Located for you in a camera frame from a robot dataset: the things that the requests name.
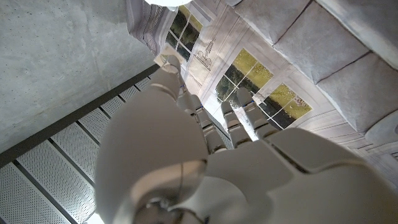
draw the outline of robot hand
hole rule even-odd
[[[105,223],[395,223],[397,195],[362,159],[301,129],[278,132],[244,88],[259,140],[221,104],[227,150],[170,56],[113,117],[96,168]]]

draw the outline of perforated metal panel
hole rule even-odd
[[[218,134],[221,136],[221,139],[223,140],[223,142],[224,142],[225,146],[227,147],[227,149],[233,149],[234,147],[233,147],[233,145],[231,143],[231,140],[229,140],[229,138],[227,138],[225,136],[225,134],[222,131],[220,131],[220,129],[218,127],[216,127],[216,130],[217,130]]]
[[[99,147],[79,125],[73,123],[51,139],[94,181]]]
[[[0,202],[8,224],[69,223],[13,164],[0,169]]]
[[[115,114],[115,112],[122,105],[123,105],[123,101],[120,100],[120,98],[117,96],[117,97],[112,98],[112,100],[109,100],[108,102],[101,105],[101,107],[102,107],[102,109],[105,110],[105,112],[107,112],[107,114],[109,114],[110,117],[112,117],[113,114]]]
[[[213,124],[214,124],[215,126],[217,126],[218,129],[219,129],[222,133],[224,133],[225,136],[229,136],[229,134],[224,130],[224,128],[223,128],[223,126],[221,125],[221,123],[218,122],[217,119],[214,118],[211,114],[209,114],[208,111],[206,111],[206,113],[207,113],[207,115],[209,116],[209,118],[211,119],[211,122],[213,122]]]
[[[145,78],[145,79],[137,82],[136,87],[138,87],[138,89],[140,91],[145,90],[145,88],[147,88],[149,82],[150,82],[150,79],[149,78]]]
[[[94,188],[48,141],[17,160],[78,223],[95,211]]]
[[[94,136],[94,138],[101,142],[105,128],[109,123],[109,118],[97,108],[80,118],[79,122]]]
[[[139,90],[137,90],[136,87],[132,86],[130,88],[128,88],[127,90],[124,90],[122,93],[120,93],[119,95],[121,96],[121,98],[124,99],[124,101],[129,100],[134,94],[138,93]]]

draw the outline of window frame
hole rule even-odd
[[[169,45],[171,48],[173,48],[175,51],[177,51],[178,46],[181,45],[181,46],[190,54],[190,56],[189,56],[189,58],[187,59],[186,64],[185,64],[185,66],[188,67],[188,66],[187,66],[187,65],[188,65],[188,62],[190,61],[190,59],[191,59],[191,57],[192,57],[192,52],[194,51],[196,42],[197,42],[197,40],[198,40],[199,38],[195,41],[195,43],[194,43],[194,45],[193,45],[193,47],[192,47],[192,50],[189,50],[189,49],[185,46],[185,44],[183,44],[183,43],[181,42],[181,37],[182,37],[183,33],[185,32],[185,29],[188,27],[188,25],[189,25],[189,23],[190,23],[191,16],[193,16],[193,17],[202,25],[201,30],[199,30],[199,34],[201,33],[201,31],[203,30],[203,28],[205,27],[205,25],[207,25],[207,22],[209,22],[209,21],[207,21],[203,15],[197,16],[196,14],[194,14],[194,13],[192,12],[192,11],[194,11],[194,9],[195,9],[195,7],[194,7],[193,5],[187,4],[187,5],[184,5],[184,7],[187,8],[187,10],[188,10],[188,12],[189,12],[189,16],[187,17],[187,23],[184,25],[184,28],[183,28],[182,31],[181,31],[180,37],[177,38],[177,36],[176,36],[176,35],[171,31],[171,29],[170,29],[170,28],[171,28],[171,25],[172,25],[173,22],[174,22],[174,19],[175,19],[175,18],[174,18],[174,19],[171,21],[170,27],[167,29],[167,32],[165,32],[164,40],[165,40],[165,44],[168,44],[168,45]],[[171,45],[166,41],[166,38],[167,38],[167,35],[168,35],[168,34],[172,35],[172,37],[177,41],[177,44],[175,45],[175,47],[171,46]]]
[[[268,122],[269,122],[269,121],[272,121],[272,122],[275,123],[281,130],[285,129],[285,128],[282,127],[281,124],[279,124],[279,123],[274,119],[274,117],[275,117],[276,115],[278,115],[287,105],[289,105],[292,101],[294,101],[294,99],[295,99],[296,97],[299,97],[299,98],[302,99],[307,105],[309,105],[309,107],[311,107],[311,110],[308,111],[308,112],[306,112],[305,114],[303,114],[301,117],[299,117],[298,119],[296,119],[294,122],[296,122],[297,120],[303,118],[305,115],[309,114],[311,111],[314,110],[314,107],[312,106],[312,104],[309,103],[307,100],[304,100],[303,97],[302,97],[301,95],[298,95],[298,94],[297,94],[297,91],[295,91],[295,88],[292,88],[292,86],[291,86],[291,84],[290,84],[290,83],[291,83],[291,82],[290,82],[291,80],[287,80],[285,77],[275,75],[275,74],[272,72],[272,70],[270,70],[267,66],[265,66],[265,65],[261,62],[261,60],[258,59],[258,57],[256,56],[256,54],[252,53],[246,46],[237,47],[237,48],[239,49],[238,53],[233,57],[231,63],[229,64],[229,66],[227,67],[227,69],[225,70],[225,72],[223,72],[223,73],[220,72],[220,77],[221,77],[221,78],[218,79],[218,82],[214,85],[214,88],[216,88],[217,85],[219,84],[219,82],[221,81],[221,79],[222,79],[223,77],[225,77],[229,82],[231,82],[231,83],[233,84],[234,88],[232,89],[231,93],[229,93],[229,95],[225,98],[225,100],[221,100],[221,99],[216,95],[216,97],[217,97],[217,99],[218,99],[219,101],[221,101],[221,102],[222,102],[222,101],[226,101],[226,100],[233,94],[233,92],[236,91],[236,90],[239,88],[239,84],[247,77],[248,74],[250,74],[250,72],[253,70],[253,68],[255,68],[256,65],[257,65],[258,63],[260,63],[264,68],[268,69],[268,71],[271,72],[272,77],[267,81],[266,84],[264,84],[264,86],[262,86],[262,87],[260,88],[260,90],[259,90],[257,93],[253,93],[253,92],[252,92],[252,94],[254,95],[254,96],[253,96],[253,99],[254,99],[254,101],[257,103],[257,107],[264,113],[264,116],[266,116],[266,119],[267,119]],[[228,77],[225,75],[225,73],[226,73],[226,71],[230,68],[230,66],[232,66],[233,62],[235,61],[236,57],[238,57],[238,55],[239,55],[239,53],[242,51],[242,49],[244,49],[244,50],[247,51],[252,57],[254,57],[254,58],[256,59],[256,63],[250,68],[250,70],[247,72],[247,74],[245,74],[245,75],[243,76],[243,78],[238,82],[238,84],[235,84],[234,82],[232,82],[232,80],[231,80],[230,78],[228,78]],[[269,96],[270,96],[278,87],[280,87],[281,85],[287,86],[287,88],[289,88],[289,89],[294,93],[294,97],[293,97],[292,99],[290,99],[284,106],[282,106],[282,108],[281,108],[280,110],[278,110],[274,115],[269,116],[259,105],[260,105],[260,103],[263,103],[263,101],[264,101],[267,97],[269,97]],[[266,94],[266,95],[258,94],[261,90],[264,90],[264,89],[266,89],[266,92],[268,92],[268,94]]]

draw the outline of concrete wall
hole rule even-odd
[[[0,152],[153,65],[124,0],[4,0],[0,28]]]

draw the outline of green foliage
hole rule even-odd
[[[279,85],[278,88],[276,88],[276,90],[269,95],[273,101],[278,102],[278,104],[280,104],[282,107],[285,106],[295,96],[296,94],[285,84]]]
[[[284,110],[286,113],[293,117],[294,119],[299,119],[311,110],[306,102],[304,102],[300,97],[296,96],[295,100],[291,101],[285,106]]]
[[[220,82],[218,82],[216,86],[216,94],[217,97],[224,101],[228,95],[232,92],[234,89],[234,85],[224,76],[221,78]]]
[[[260,103],[260,107],[268,114],[268,116],[274,116],[282,107],[280,104],[267,97],[263,103]]]
[[[173,24],[170,27],[170,30],[173,32],[173,34],[175,34],[177,38],[179,38],[186,24],[187,24],[187,18],[180,10],[178,10],[178,13],[173,21]]]
[[[175,46],[177,46],[177,40],[173,37],[173,35],[170,32],[167,33],[166,43],[169,43],[174,48]]]
[[[232,63],[239,71],[246,75],[257,60],[245,49],[242,49]]]
[[[184,33],[181,36],[181,43],[183,43],[187,49],[192,50],[193,45],[199,37],[199,32],[193,28],[191,24],[188,24],[185,28]]]
[[[225,75],[237,85],[244,77],[244,74],[239,71],[235,65],[229,66],[228,70],[225,72]]]
[[[191,15],[191,18],[189,19],[189,23],[193,25],[193,27],[200,32],[201,28],[203,25],[195,18],[195,16]]]
[[[189,56],[191,56],[191,54],[184,48],[182,47],[180,44],[177,47],[177,52],[186,60],[188,61]]]
[[[262,66],[261,63],[257,63],[246,77],[258,88],[261,88],[273,77],[273,74]]]
[[[245,78],[242,80],[242,82],[239,84],[239,88],[245,87],[247,90],[249,90],[252,93],[257,93],[260,88],[258,88],[250,79]]]
[[[188,18],[190,12],[185,6],[178,7],[178,11],[180,11],[186,18]]]
[[[281,110],[272,119],[274,119],[274,121],[276,121],[282,128],[287,128],[296,120],[289,116],[284,110]]]

